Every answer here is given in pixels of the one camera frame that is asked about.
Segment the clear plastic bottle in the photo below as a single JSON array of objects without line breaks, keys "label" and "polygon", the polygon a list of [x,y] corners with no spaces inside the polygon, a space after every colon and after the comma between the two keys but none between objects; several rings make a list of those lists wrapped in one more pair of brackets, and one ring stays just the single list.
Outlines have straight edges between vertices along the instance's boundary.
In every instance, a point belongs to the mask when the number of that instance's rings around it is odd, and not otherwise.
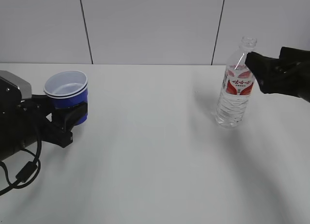
[{"label": "clear plastic bottle", "polygon": [[216,112],[216,120],[223,127],[236,127],[242,121],[255,81],[245,61],[256,43],[257,39],[243,37],[239,49],[227,61]]}]

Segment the red bottle label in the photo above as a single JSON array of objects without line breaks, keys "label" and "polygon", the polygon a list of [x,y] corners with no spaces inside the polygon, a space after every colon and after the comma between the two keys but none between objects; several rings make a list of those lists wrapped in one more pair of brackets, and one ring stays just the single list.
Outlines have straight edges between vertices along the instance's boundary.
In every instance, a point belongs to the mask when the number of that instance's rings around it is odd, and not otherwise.
[{"label": "red bottle label", "polygon": [[255,80],[251,71],[232,71],[229,70],[229,68],[230,67],[227,67],[223,80],[224,90],[233,95],[250,95]]}]

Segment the black cable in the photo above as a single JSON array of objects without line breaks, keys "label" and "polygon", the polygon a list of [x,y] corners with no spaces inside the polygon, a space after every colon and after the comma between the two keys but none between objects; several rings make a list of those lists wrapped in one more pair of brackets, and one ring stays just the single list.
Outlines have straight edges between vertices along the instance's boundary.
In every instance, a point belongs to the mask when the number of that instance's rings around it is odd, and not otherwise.
[{"label": "black cable", "polygon": [[2,162],[2,161],[0,161],[0,167],[2,167],[3,170],[4,170],[6,182],[7,182],[9,185],[12,185],[12,183],[10,182],[10,178],[9,178],[8,168],[6,167],[5,163]]},{"label": "black cable", "polygon": [[38,127],[36,126],[36,124],[34,123],[34,121],[31,119],[30,116],[28,116],[27,113],[26,113],[26,116],[27,116],[27,119],[29,120],[29,123],[33,126],[35,134],[36,134],[37,150],[36,150],[36,154],[32,153],[31,151],[29,151],[27,149],[21,149],[21,150],[31,154],[34,157],[33,163],[34,164],[38,163],[38,167],[37,167],[37,169],[35,171],[34,176],[29,181],[27,181],[26,183],[24,183],[22,185],[18,185],[21,182],[21,180],[17,179],[14,183],[11,183],[10,179],[9,179],[8,169],[7,169],[6,165],[5,165],[5,163],[4,162],[0,162],[0,166],[3,168],[4,173],[5,173],[6,181],[9,184],[8,187],[6,187],[3,190],[0,190],[0,196],[6,194],[7,192],[11,191],[12,189],[22,189],[22,188],[27,187],[32,182],[34,182],[34,180],[38,177],[38,175],[40,173],[40,170],[41,170],[41,162],[39,160],[39,157],[40,157],[41,151],[42,151],[42,139],[41,139],[40,131],[39,131]]},{"label": "black cable", "polygon": [[[33,154],[31,151],[27,150],[27,149],[21,149],[22,151],[25,151],[27,153],[29,153],[30,155],[34,156],[35,157],[35,154]],[[22,189],[22,188],[25,188],[27,187],[28,185],[30,185],[32,182],[34,182],[34,180],[38,177],[39,173],[40,173],[40,170],[41,170],[41,161],[38,160],[38,168],[37,170],[35,171],[35,174],[34,176],[29,180],[27,181],[26,183],[22,184],[22,185],[16,185],[14,188],[15,189]]]},{"label": "black cable", "polygon": [[17,180],[12,185],[6,187],[5,189],[0,190],[0,196],[2,196],[4,194],[8,193],[9,191],[11,191],[14,188],[14,186],[17,186],[20,182],[21,182],[20,180]]},{"label": "black cable", "polygon": [[38,127],[36,126],[34,121],[31,119],[31,117],[29,115],[27,115],[27,114],[26,114],[26,116],[27,116],[27,119],[28,119],[29,123],[31,124],[31,126],[34,129],[35,135],[36,135],[36,138],[37,138],[37,151],[36,151],[35,157],[33,159],[33,162],[36,164],[39,161],[39,157],[40,157],[41,151],[42,151],[41,134],[40,134],[40,131],[39,131]]}]

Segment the white wall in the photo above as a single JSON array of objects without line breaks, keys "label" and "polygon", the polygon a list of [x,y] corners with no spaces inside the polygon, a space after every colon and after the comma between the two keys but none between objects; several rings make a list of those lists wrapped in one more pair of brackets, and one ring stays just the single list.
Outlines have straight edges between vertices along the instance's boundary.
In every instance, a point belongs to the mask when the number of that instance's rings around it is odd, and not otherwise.
[{"label": "white wall", "polygon": [[90,63],[79,0],[0,0],[0,62]]},{"label": "white wall", "polygon": [[[211,64],[223,0],[82,0],[94,63]],[[243,35],[310,50],[310,0],[226,0],[214,64]],[[0,62],[91,63],[79,0],[0,0]]]},{"label": "white wall", "polygon": [[211,63],[223,0],[82,1],[94,63]]},{"label": "white wall", "polygon": [[225,64],[243,35],[256,51],[278,57],[282,46],[310,50],[310,0],[225,0],[214,64]]}]

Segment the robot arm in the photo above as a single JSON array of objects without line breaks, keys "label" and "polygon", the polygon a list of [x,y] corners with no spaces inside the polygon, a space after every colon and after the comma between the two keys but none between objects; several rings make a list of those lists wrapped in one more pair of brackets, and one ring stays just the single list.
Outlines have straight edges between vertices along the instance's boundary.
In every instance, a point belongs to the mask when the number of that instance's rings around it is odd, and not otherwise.
[{"label": "robot arm", "polygon": [[251,52],[246,65],[263,93],[280,93],[310,102],[310,51],[282,47],[279,59]]},{"label": "robot arm", "polygon": [[[62,148],[73,142],[72,128],[87,113],[87,103],[71,108],[55,109],[45,95],[32,95],[31,85],[18,76],[0,71],[0,167],[5,172],[9,186],[0,190],[0,196],[12,189],[21,189],[31,184],[41,168],[42,141]],[[37,142],[37,151],[26,149]],[[2,160],[23,150],[34,156],[16,175],[11,183],[8,170]]]}]

